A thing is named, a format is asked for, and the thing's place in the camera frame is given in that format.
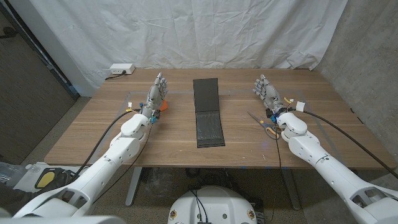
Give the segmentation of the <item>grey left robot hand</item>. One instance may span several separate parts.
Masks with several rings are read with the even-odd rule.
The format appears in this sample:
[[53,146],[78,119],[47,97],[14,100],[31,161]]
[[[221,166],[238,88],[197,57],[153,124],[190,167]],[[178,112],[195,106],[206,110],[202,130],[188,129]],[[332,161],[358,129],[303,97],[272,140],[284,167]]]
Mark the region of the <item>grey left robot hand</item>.
[[156,111],[160,110],[166,94],[167,80],[163,77],[162,72],[160,72],[155,78],[154,84],[151,86],[147,94],[147,100],[143,104],[141,114],[149,118]]

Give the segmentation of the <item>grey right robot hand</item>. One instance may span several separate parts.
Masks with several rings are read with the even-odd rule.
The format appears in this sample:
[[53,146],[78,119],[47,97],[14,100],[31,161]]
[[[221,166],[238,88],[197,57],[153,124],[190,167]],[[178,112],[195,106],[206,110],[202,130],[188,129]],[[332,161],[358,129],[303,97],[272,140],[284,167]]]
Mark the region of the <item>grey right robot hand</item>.
[[270,84],[263,74],[261,74],[260,78],[254,82],[254,88],[252,91],[261,99],[265,106],[268,118],[271,116],[278,118],[281,114],[287,111],[279,92]]

